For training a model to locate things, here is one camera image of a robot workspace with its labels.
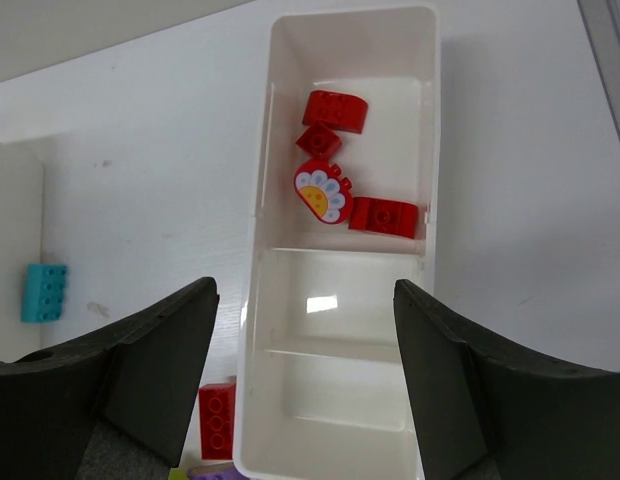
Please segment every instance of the red toy brick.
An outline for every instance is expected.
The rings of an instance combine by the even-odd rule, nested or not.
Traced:
[[[311,159],[294,175],[294,189],[320,222],[336,225],[352,213],[352,183],[339,178],[341,169],[324,160]]]
[[[416,205],[380,198],[355,197],[348,228],[414,238],[419,209]]]
[[[303,124],[323,122],[333,130],[361,133],[368,113],[368,103],[346,93],[315,90],[310,93]]]
[[[315,122],[299,137],[297,145],[313,158],[328,161],[341,148],[341,138],[323,123]]]
[[[232,460],[236,385],[219,383],[199,389],[201,458]]]

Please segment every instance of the teal block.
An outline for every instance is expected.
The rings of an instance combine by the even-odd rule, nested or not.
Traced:
[[[61,317],[67,273],[65,265],[28,265],[21,304],[22,322],[51,322]]]

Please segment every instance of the purple block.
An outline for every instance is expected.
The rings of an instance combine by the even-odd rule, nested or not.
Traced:
[[[248,480],[248,477],[241,475],[234,467],[219,472],[210,472],[208,471],[209,467],[205,468],[205,473],[201,472],[202,470],[204,470],[204,468],[191,468],[188,471],[188,478],[190,478],[190,480]]]

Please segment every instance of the white table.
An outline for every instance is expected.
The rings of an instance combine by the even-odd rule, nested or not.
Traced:
[[[202,383],[235,373],[269,27],[378,3],[257,0],[0,84],[0,141],[47,166],[44,259],[70,266],[45,345],[211,275]],[[576,1],[435,3],[438,296],[524,345],[620,369],[620,146]]]

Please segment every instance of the empty compartment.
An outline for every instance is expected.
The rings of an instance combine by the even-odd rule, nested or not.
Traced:
[[[416,478],[417,442],[400,365],[276,354],[256,360],[250,413],[261,423],[245,424],[239,460],[251,475]],[[272,371],[281,374],[278,382]]]
[[[425,253],[438,162],[437,35],[437,16],[425,6],[277,21],[257,204],[268,246]],[[343,146],[331,162],[351,180],[353,196],[418,205],[415,240],[349,230],[347,221],[322,224],[296,196],[294,173],[308,156],[294,142],[306,128],[301,119],[315,89],[368,102],[363,133],[337,132]]]
[[[419,281],[415,255],[267,251],[258,266],[256,348],[400,362],[394,282]]]

